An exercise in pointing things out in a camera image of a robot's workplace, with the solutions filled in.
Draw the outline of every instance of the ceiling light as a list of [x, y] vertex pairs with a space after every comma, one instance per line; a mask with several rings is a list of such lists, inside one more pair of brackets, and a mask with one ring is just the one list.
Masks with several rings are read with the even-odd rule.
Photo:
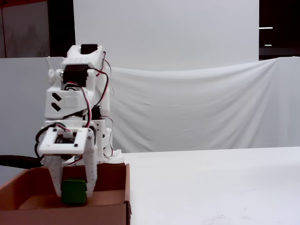
[[265, 30], [265, 29], [273, 29], [273, 27], [260, 27], [260, 30]]

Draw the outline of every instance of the cable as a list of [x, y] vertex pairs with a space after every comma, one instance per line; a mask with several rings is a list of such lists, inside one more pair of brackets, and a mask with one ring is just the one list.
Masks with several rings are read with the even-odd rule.
[[81, 155], [79, 159], [75, 160], [74, 162], [72, 163], [69, 163], [68, 165], [73, 165], [75, 163], [77, 163], [78, 161], [82, 160], [83, 159], [83, 156]]
[[102, 71], [103, 68], [104, 68], [104, 62], [105, 62], [106, 52], [104, 51], [103, 54], [104, 54], [104, 56], [103, 56], [103, 59], [102, 59], [102, 67], [101, 67], [101, 70], [100, 70], [100, 71]]
[[41, 164], [40, 161], [39, 158], [28, 156], [0, 156], [0, 165], [22, 169], [41, 167], [43, 164]]
[[34, 152], [37, 156], [37, 158], [41, 159], [42, 157], [39, 156], [38, 154], [38, 144], [39, 144], [39, 137], [45, 132], [47, 131], [49, 128], [53, 128], [53, 127], [56, 127], [58, 126], [59, 128], [63, 129], [63, 130], [67, 130], [67, 131], [71, 131], [69, 129], [66, 128], [66, 126], [62, 123], [59, 123], [59, 122], [56, 122], [56, 123], [53, 123], [53, 124], [50, 124], [48, 125], [47, 127], [44, 127], [43, 129], [41, 129], [37, 135], [36, 135], [36, 144], [34, 146]]
[[88, 121], [85, 125], [86, 128], [90, 127], [90, 121], [91, 121], [91, 118], [92, 118], [92, 110], [91, 110], [91, 107], [90, 107], [90, 102], [88, 100], [88, 98], [86, 97], [86, 94], [85, 94], [85, 91], [83, 89], [83, 87], [79, 86], [77, 83], [73, 82], [73, 81], [69, 81], [66, 85], [65, 85], [65, 90], [68, 88], [67, 86], [68, 85], [74, 85], [78, 88], [81, 89], [82, 93], [83, 93], [83, 97], [85, 99], [85, 102], [86, 102], [86, 105], [87, 105], [87, 108], [88, 108]]
[[106, 90], [107, 90], [107, 87], [108, 87], [109, 78], [108, 78], [107, 73], [102, 72], [102, 71], [100, 71], [100, 70], [98, 70], [98, 69], [95, 69], [95, 68], [92, 68], [92, 69], [96, 70], [99, 74], [104, 74], [104, 75], [106, 75], [106, 83], [105, 83], [105, 87], [104, 87], [103, 93], [102, 93], [102, 95], [101, 95], [99, 101], [95, 104], [95, 105], [98, 105], [98, 104], [102, 101], [102, 99], [103, 99], [103, 97], [104, 97], [104, 95], [105, 95], [105, 93], [106, 93]]
[[109, 66], [109, 70], [111, 71], [110, 75], [111, 75], [111, 78], [112, 78], [112, 68], [111, 68], [111, 65], [109, 65], [109, 62], [107, 60], [105, 60], [105, 62], [107, 63], [107, 65]]
[[112, 122], [112, 131], [111, 131], [111, 134], [110, 134], [110, 136], [109, 136], [109, 144], [110, 144], [110, 146], [111, 146], [112, 153], [111, 153], [110, 156], [106, 156], [106, 155], [103, 153], [103, 155], [104, 155], [105, 157], [112, 157], [112, 156], [113, 156], [113, 146], [112, 146], [112, 143], [111, 143], [111, 138], [112, 138], [112, 135], [113, 135], [113, 120], [112, 120], [111, 118], [106, 117], [106, 116], [102, 116], [102, 118], [109, 119], [109, 120]]

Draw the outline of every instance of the box flap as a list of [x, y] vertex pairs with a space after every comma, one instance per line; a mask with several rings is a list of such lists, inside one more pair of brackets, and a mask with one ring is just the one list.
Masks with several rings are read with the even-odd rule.
[[0, 186], [0, 210], [16, 210], [30, 196], [30, 172], [24, 170]]

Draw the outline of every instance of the wire bundle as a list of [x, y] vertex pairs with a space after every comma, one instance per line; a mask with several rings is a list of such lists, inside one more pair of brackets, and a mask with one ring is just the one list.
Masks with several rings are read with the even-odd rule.
[[35, 144], [35, 146], [34, 146], [34, 152], [35, 152], [37, 158], [39, 158], [39, 159], [43, 158], [43, 157], [40, 157], [39, 154], [38, 154], [39, 137], [40, 137], [45, 131], [47, 131], [49, 128], [53, 128], [53, 127], [59, 127], [59, 128], [61, 128], [61, 129], [63, 129], [63, 130], [71, 131], [71, 130], [67, 129], [66, 126], [65, 126], [64, 124], [58, 123], [58, 122], [57, 122], [57, 123], [50, 124], [50, 125], [48, 125], [47, 127], [44, 127], [43, 129], [41, 129], [41, 130], [37, 133], [37, 135], [36, 135], [36, 144]]

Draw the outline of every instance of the white wall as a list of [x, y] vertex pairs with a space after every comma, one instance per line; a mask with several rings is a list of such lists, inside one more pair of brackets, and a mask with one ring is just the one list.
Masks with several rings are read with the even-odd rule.
[[191, 70], [258, 60], [259, 0], [74, 0], [76, 43], [114, 67]]
[[[35, 136], [45, 121], [48, 70], [61, 57], [0, 59], [0, 155], [35, 157]], [[22, 169], [0, 166], [0, 185]]]

